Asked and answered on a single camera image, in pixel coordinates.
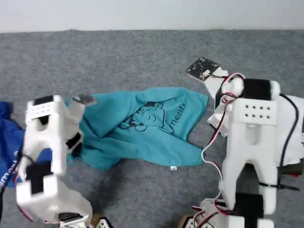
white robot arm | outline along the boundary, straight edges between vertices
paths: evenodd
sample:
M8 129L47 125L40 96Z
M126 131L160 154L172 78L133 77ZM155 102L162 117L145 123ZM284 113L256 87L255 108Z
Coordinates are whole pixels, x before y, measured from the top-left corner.
M219 64L203 57L186 70L203 82L215 99L215 114L209 123L228 136L220 183L224 200L202 201L199 216L189 219L186 227L273 228L273 221L264 215L274 213L276 191L282 186L276 163L280 86L275 81L245 79L239 73L221 76L219 71L224 72ZM253 164L257 172L258 195L236 193L236 182L246 163Z
M69 189L60 179L67 169L67 154L83 140L79 123L86 105L95 100L78 96L69 108L58 95L28 102L26 131L16 186L17 204L48 223L60 227L92 228L92 207L80 193ZM52 162L35 163L41 151L52 150ZM110 227L100 221L98 227Z

red wire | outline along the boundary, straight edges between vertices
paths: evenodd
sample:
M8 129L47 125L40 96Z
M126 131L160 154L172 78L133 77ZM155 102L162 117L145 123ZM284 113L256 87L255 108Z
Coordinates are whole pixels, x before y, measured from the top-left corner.
M207 223L213 216L217 215L218 212L214 212L213 214L209 215L207 218L205 218L204 221L202 221L197 228L201 228L205 223Z

